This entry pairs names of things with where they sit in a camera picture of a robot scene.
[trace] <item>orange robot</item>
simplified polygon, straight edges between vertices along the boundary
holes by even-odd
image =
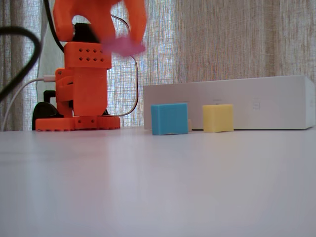
[[[53,10],[56,33],[64,47],[65,68],[56,70],[57,111],[54,116],[38,118],[37,131],[117,129],[119,117],[105,115],[107,107],[107,70],[111,53],[103,45],[115,40],[111,7],[119,0],[56,0]],[[124,0],[129,14],[129,39],[140,45],[146,27],[145,0]],[[74,41],[72,19],[80,15],[89,20],[95,42]]]

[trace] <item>electrical cord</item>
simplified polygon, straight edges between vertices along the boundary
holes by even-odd
[[[34,43],[34,51],[27,65],[15,76],[15,78],[4,87],[4,89],[0,92],[0,102],[23,80],[23,78],[27,75],[27,73],[31,70],[31,68],[36,63],[37,59],[40,56],[41,52],[41,44],[39,39],[30,31],[18,27],[18,26],[8,26],[0,28],[0,36],[2,35],[20,35],[26,36]]]
[[[46,15],[47,15],[47,20],[48,20],[50,31],[51,31],[51,33],[52,33],[52,35],[54,37],[54,40],[55,40],[56,44],[58,45],[60,50],[64,52],[64,47],[60,43],[60,41],[59,41],[59,39],[57,37],[55,28],[54,28],[53,18],[52,18],[51,13],[50,13],[49,0],[44,0],[44,5],[45,5],[45,11],[46,11]]]
[[[40,81],[40,80],[44,80],[44,79],[43,79],[43,78],[36,78],[36,79],[33,79],[33,80],[30,80],[30,81],[26,82],[26,83],[23,84],[23,85],[20,87],[20,89],[18,89],[18,91],[15,93],[15,95],[13,96],[13,98],[12,98],[11,101],[10,101],[9,107],[7,108],[7,110],[6,110],[6,112],[5,112],[4,119],[3,119],[2,125],[1,125],[1,131],[2,131],[2,132],[4,132],[4,130],[5,130],[5,124],[6,124],[6,121],[7,121],[7,119],[8,119],[8,115],[9,115],[10,109],[11,109],[11,107],[12,107],[12,105],[13,105],[13,103],[14,103],[16,97],[18,97],[18,95],[20,94],[20,92],[23,90],[23,88],[24,88],[25,86],[27,86],[27,85],[30,84],[30,83],[33,83],[33,82],[35,82],[35,81]]]
[[[119,18],[117,16],[114,16],[114,15],[111,15],[113,18],[121,21],[126,27],[127,27],[127,30],[128,30],[128,33],[130,34],[130,28],[129,28],[129,25],[126,21],[124,21],[122,18]],[[137,61],[135,59],[134,56],[131,56],[131,58],[134,60],[134,63],[135,63],[135,86],[136,86],[136,98],[135,98],[135,102],[134,102],[134,105],[133,107],[126,113],[124,114],[121,114],[121,115],[109,115],[111,117],[123,117],[123,116],[126,116],[128,114],[130,114],[131,112],[133,112],[138,104],[138,97],[139,97],[139,91],[138,91],[138,65],[137,65]]]
[[[54,40],[56,42],[56,44],[59,46],[59,48],[64,52],[64,47],[61,45],[58,37],[57,37],[57,34],[56,34],[56,31],[55,31],[55,28],[54,28],[54,24],[53,24],[53,19],[52,19],[52,16],[51,16],[51,12],[50,12],[50,7],[49,7],[49,2],[48,0],[44,0],[44,4],[45,4],[45,10],[46,10],[46,14],[47,14],[47,19],[48,19],[48,23],[49,23],[49,27],[50,27],[50,30],[51,30],[51,33],[54,37]],[[122,18],[118,17],[118,16],[114,16],[111,14],[111,16],[119,21],[121,21],[127,28],[128,30],[128,33],[130,34],[130,28],[129,28],[129,25],[126,21],[124,21]],[[128,114],[130,114],[131,112],[133,112],[138,104],[138,99],[139,99],[139,90],[138,90],[138,65],[137,65],[137,61],[136,59],[131,56],[131,58],[134,60],[135,62],[135,80],[136,80],[136,98],[135,98],[135,102],[134,102],[134,105],[132,107],[131,110],[129,110],[128,112],[124,113],[124,114],[121,114],[121,115],[107,115],[109,117],[122,117],[122,116],[126,116]]]

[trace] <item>beige curtain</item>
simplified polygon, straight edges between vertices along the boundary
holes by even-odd
[[[305,74],[315,80],[316,0],[147,0],[148,50],[137,57],[140,101],[123,126],[143,125],[147,84]],[[112,14],[127,19],[122,4]],[[114,20],[117,33],[126,32]],[[40,73],[63,65],[46,32]],[[127,111],[135,98],[132,60],[113,56],[108,110]],[[54,85],[38,84],[38,96]]]
[[[41,28],[41,0],[1,0],[0,1],[0,27],[21,26],[32,31],[40,39]],[[0,88],[8,84],[27,64],[33,53],[33,43],[20,36],[0,37]],[[37,77],[38,65],[36,64],[24,81]],[[11,93],[0,103],[0,125]],[[7,130],[30,129],[32,124],[32,111],[37,102],[36,85],[27,86],[14,102],[8,121]]]

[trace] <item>table surface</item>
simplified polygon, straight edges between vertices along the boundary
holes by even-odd
[[[316,129],[1,132],[1,237],[315,237]]]

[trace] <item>pink paper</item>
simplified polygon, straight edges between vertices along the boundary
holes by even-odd
[[[135,44],[130,37],[120,37],[102,44],[103,51],[117,53],[123,57],[139,54],[146,49],[142,44]]]

